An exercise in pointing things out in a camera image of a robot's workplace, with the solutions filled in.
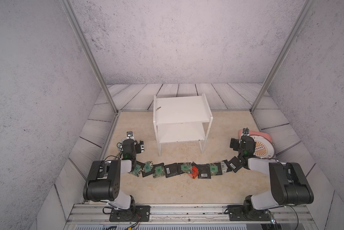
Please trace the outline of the green tea bag top shelf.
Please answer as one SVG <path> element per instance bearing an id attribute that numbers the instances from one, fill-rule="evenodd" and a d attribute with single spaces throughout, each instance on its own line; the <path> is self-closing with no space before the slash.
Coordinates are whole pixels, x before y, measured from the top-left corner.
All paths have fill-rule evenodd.
<path id="1" fill-rule="evenodd" d="M 188 173 L 188 174 L 192 174 L 193 173 L 193 167 L 192 167 L 192 163 L 177 163 L 177 171 L 178 171 L 178 175 L 181 175 L 183 173 Z"/>

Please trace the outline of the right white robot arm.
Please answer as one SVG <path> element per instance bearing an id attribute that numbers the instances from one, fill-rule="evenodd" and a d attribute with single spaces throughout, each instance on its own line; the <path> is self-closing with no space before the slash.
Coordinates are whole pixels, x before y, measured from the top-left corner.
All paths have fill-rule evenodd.
<path id="1" fill-rule="evenodd" d="M 261 159 L 255 156 L 256 143 L 248 134 L 239 139 L 232 138 L 230 148 L 238 156 L 228 162 L 234 172 L 241 168 L 257 171 L 269 176 L 270 190 L 257 195 L 248 195 L 241 206 L 229 205 L 227 211 L 231 221 L 270 221 L 270 209 L 283 206 L 311 204 L 313 191 L 298 163 L 282 163 L 276 159 Z"/>

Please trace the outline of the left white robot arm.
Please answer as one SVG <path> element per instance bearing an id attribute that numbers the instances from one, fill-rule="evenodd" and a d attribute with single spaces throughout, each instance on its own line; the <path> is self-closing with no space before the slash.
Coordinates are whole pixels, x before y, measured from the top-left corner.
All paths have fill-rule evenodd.
<path id="1" fill-rule="evenodd" d="M 120 149 L 119 157 L 92 163 L 84 185 L 83 198 L 105 203 L 106 208 L 111 209 L 112 221 L 141 219 L 142 211 L 137 209 L 134 198 L 121 191 L 121 174 L 141 174 L 142 163 L 136 160 L 136 156 L 144 151 L 144 142 L 125 139 L 117 148 Z"/>

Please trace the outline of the small green tea bag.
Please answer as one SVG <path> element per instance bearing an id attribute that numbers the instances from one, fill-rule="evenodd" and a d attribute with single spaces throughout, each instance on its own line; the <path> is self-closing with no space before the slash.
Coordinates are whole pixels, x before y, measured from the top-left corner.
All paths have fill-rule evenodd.
<path id="1" fill-rule="evenodd" d="M 140 174 L 142 173 L 143 169 L 144 169 L 144 166 L 145 166 L 144 163 L 137 161 L 134 169 L 130 172 L 130 174 L 132 174 L 136 177 L 139 177 Z"/>
<path id="2" fill-rule="evenodd" d="M 209 163 L 208 166 L 210 168 L 211 176 L 216 176 L 216 175 L 222 175 L 223 174 L 222 167 L 221 167 L 221 162 Z"/>

